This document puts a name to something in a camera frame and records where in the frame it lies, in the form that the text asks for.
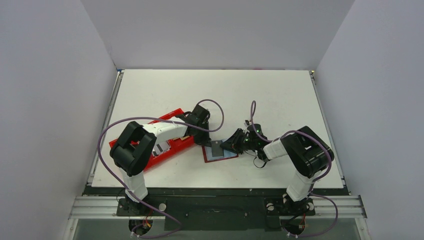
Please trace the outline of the red leather card holder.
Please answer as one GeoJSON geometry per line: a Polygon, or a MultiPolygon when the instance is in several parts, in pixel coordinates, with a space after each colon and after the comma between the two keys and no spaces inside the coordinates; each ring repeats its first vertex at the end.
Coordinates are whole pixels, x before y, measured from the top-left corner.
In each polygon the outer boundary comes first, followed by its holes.
{"type": "Polygon", "coordinates": [[[205,163],[213,163],[239,157],[237,153],[221,147],[221,144],[225,141],[225,138],[221,140],[211,140],[206,146],[202,146],[203,160],[205,163]]]}

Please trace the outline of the dark grey credit card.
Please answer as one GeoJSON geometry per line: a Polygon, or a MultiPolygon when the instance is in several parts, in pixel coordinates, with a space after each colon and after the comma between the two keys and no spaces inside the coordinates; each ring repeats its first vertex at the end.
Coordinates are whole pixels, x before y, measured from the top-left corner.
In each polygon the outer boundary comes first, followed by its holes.
{"type": "Polygon", "coordinates": [[[221,144],[223,142],[221,140],[213,140],[211,141],[211,155],[214,158],[224,157],[224,150],[221,148],[221,144]]]}

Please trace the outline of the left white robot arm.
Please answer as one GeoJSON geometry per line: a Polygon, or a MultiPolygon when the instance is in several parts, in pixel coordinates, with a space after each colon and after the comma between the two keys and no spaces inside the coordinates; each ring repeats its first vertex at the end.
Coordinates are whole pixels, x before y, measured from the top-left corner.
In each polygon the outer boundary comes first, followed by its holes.
{"type": "Polygon", "coordinates": [[[139,124],[129,122],[117,138],[109,152],[115,165],[123,174],[127,186],[126,198],[129,208],[136,215],[143,215],[149,209],[145,197],[148,190],[145,184],[144,170],[159,144],[184,137],[193,137],[194,143],[204,145],[209,137],[210,112],[197,104],[192,111],[177,113],[164,119],[158,118],[152,123],[139,124]]]}

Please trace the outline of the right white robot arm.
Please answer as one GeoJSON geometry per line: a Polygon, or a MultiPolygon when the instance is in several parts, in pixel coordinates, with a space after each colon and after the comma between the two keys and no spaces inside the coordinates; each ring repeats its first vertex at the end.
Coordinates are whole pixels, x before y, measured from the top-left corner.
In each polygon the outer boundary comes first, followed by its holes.
{"type": "Polygon", "coordinates": [[[289,214],[302,207],[302,201],[311,195],[315,182],[328,174],[334,160],[332,149],[308,126],[270,140],[263,134],[262,126],[253,123],[246,130],[237,129],[220,147],[235,154],[255,152],[265,164],[288,156],[295,174],[282,196],[282,207],[289,214]]]}

